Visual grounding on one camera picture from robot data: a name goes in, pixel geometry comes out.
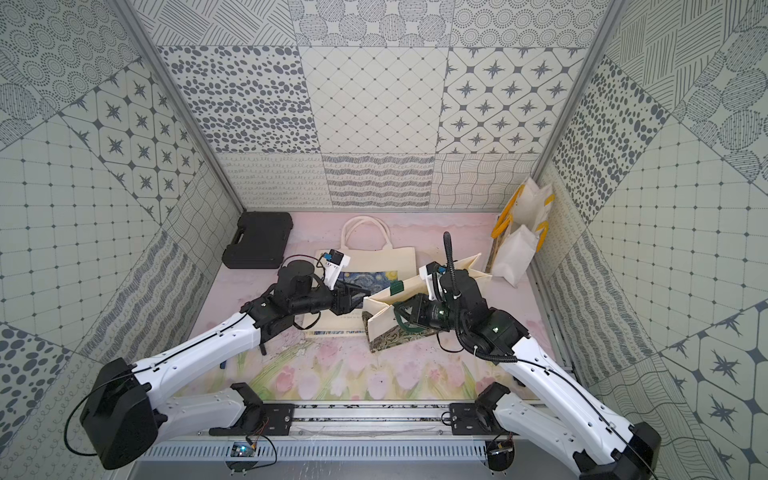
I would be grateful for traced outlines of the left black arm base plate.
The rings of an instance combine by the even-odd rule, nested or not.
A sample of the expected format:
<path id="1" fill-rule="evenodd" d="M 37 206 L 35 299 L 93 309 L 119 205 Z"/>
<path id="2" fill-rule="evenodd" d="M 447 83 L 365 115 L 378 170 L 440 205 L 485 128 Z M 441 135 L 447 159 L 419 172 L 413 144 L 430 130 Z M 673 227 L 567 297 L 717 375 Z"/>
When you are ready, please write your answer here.
<path id="1" fill-rule="evenodd" d="M 247 406 L 245 411 L 230 427 L 215 427 L 208 430 L 210 436 L 289 436 L 295 413 L 295 404 L 263 404 Z"/>

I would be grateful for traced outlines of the starry night canvas tote bag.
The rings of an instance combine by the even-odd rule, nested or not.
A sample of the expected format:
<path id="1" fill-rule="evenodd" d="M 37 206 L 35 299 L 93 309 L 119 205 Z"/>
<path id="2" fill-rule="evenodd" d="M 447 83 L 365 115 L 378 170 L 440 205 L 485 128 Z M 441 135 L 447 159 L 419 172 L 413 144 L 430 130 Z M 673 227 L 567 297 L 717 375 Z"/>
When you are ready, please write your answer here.
<path id="1" fill-rule="evenodd" d="M 352 249 L 350 239 L 360 227 L 375 228 L 383 240 L 382 247 L 378 250 Z M 389 227 L 376 217 L 356 216 L 348 220 L 341 230 L 340 251 L 351 260 L 343 267 L 336 286 L 345 281 L 375 294 L 387 289 L 392 282 L 407 280 L 417 274 L 415 248 L 394 247 Z M 362 306 L 341 316 L 322 312 L 318 323 L 305 334 L 307 337 L 364 336 L 366 322 L 363 312 Z"/>

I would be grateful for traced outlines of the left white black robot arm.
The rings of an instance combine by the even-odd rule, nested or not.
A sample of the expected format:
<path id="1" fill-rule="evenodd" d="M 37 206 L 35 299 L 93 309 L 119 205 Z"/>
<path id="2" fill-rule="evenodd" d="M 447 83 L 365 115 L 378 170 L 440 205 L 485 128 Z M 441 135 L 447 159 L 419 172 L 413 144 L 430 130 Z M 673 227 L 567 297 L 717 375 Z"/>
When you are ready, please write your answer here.
<path id="1" fill-rule="evenodd" d="M 370 290 L 341 280 L 341 270 L 329 264 L 317 275 L 313 263 L 294 260 L 279 269 L 265 292 L 208 331 L 135 363 L 117 358 L 104 365 L 73 412 L 101 465 L 119 469 L 157 443 L 198 431 L 214 436 L 261 431 L 268 421 L 265 404 L 246 383 L 188 400 L 173 396 L 230 358 L 262 348 L 301 315 L 341 316 L 361 307 Z"/>

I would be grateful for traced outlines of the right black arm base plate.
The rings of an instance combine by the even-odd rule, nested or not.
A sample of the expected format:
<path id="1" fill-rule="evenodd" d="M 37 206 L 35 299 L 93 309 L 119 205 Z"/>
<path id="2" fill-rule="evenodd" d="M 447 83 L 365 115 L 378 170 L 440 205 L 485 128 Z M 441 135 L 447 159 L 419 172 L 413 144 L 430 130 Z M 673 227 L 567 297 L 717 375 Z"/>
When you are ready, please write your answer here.
<path id="1" fill-rule="evenodd" d="M 491 409 L 489 406 L 478 405 L 474 402 L 450 403 L 447 422 L 455 436 L 519 436 L 519 432 L 502 426 L 497 416 L 500 412 L 499 406 Z"/>

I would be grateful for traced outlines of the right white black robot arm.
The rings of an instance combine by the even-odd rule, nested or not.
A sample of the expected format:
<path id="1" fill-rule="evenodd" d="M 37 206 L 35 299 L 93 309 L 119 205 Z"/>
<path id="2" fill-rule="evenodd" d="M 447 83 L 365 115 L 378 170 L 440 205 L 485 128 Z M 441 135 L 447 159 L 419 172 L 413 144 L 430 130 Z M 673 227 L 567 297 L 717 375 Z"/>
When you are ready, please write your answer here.
<path id="1" fill-rule="evenodd" d="M 395 306 L 409 326 L 452 331 L 463 351 L 492 362 L 521 381 L 549 408 L 542 413 L 499 383 L 476 400 L 481 422 L 520 434 L 581 479 L 653 479 L 660 434 L 632 423 L 598 401 L 545 353 L 510 313 L 491 307 L 465 270 L 431 282 Z"/>

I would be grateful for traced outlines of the green handled floral tote bag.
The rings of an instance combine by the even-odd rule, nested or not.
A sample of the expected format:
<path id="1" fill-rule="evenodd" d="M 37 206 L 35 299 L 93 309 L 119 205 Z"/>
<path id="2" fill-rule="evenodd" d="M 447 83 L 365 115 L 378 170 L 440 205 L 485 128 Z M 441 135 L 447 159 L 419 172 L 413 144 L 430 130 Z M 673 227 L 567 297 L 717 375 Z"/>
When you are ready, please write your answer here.
<path id="1" fill-rule="evenodd" d="M 483 294 L 483 287 L 488 283 L 490 276 L 474 268 L 478 258 L 478 255 L 474 255 L 455 260 L 453 269 L 474 270 L 474 275 L 479 277 L 478 283 Z M 418 270 L 417 275 L 407 280 L 396 281 L 387 289 L 364 300 L 363 319 L 366 322 L 365 332 L 371 351 L 380 352 L 441 332 L 449 332 L 409 332 L 409 298 L 421 292 L 425 293 L 426 288 L 420 280 Z M 489 305 L 489 318 L 495 314 L 495 311 L 496 309 Z"/>

